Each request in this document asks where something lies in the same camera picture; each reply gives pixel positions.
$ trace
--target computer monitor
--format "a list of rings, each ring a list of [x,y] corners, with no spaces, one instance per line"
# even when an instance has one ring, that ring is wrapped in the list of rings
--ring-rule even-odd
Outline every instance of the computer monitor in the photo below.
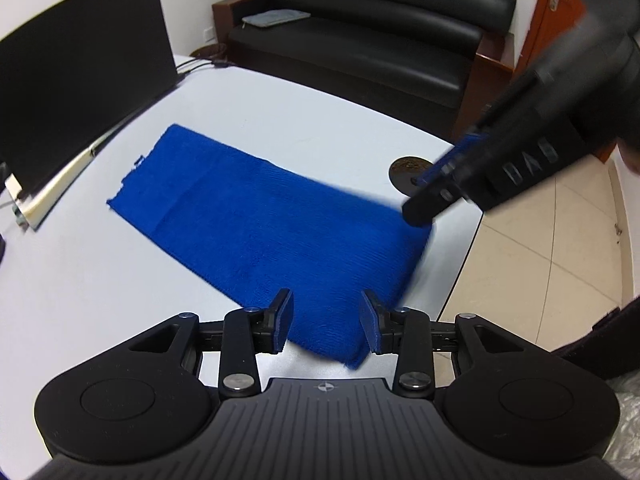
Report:
[[[0,158],[31,194],[176,83],[160,0],[64,0],[0,41]]]

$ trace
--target electrical outlet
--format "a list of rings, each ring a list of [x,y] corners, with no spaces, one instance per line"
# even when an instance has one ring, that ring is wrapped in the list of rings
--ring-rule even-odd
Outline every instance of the electrical outlet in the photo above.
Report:
[[[202,39],[204,40],[205,43],[209,43],[209,41],[213,41],[216,39],[216,35],[213,32],[213,27],[205,28],[202,31]]]

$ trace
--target baseboard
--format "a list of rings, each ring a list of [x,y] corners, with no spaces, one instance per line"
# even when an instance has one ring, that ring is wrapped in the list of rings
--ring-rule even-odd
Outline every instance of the baseboard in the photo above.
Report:
[[[616,204],[616,216],[618,217],[618,232],[620,232],[620,256],[622,258],[622,305],[629,304],[634,298],[634,269],[631,255],[631,239],[629,238],[629,225],[626,217],[625,201],[622,195],[622,186],[618,170],[612,158],[607,163],[613,200]]]

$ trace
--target white table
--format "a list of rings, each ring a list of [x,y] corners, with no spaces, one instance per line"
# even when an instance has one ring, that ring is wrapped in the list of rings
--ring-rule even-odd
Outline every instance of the white table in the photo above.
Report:
[[[450,147],[313,89],[239,68],[207,68],[119,133],[39,231],[22,232],[11,208],[0,209],[7,243],[0,264],[0,468],[12,480],[49,459],[33,420],[34,401],[47,381],[178,312],[218,320],[238,307],[105,204],[172,123],[397,208],[405,197],[389,182],[389,165],[407,155],[433,161]],[[7,200],[5,192],[0,204]],[[439,315],[480,219],[480,210],[464,202],[437,219],[404,304],[432,319]],[[282,354],[257,360],[265,385],[274,376],[390,381],[396,357],[370,356],[349,371],[287,343]],[[206,356],[200,379],[217,383],[216,354]]]

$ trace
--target blue cloth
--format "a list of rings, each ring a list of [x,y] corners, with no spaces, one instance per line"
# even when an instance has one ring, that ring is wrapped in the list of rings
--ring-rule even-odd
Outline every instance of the blue cloth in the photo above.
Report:
[[[360,291],[395,306],[431,231],[176,124],[122,183],[108,204],[133,227],[242,306],[290,288],[289,339],[351,368]]]

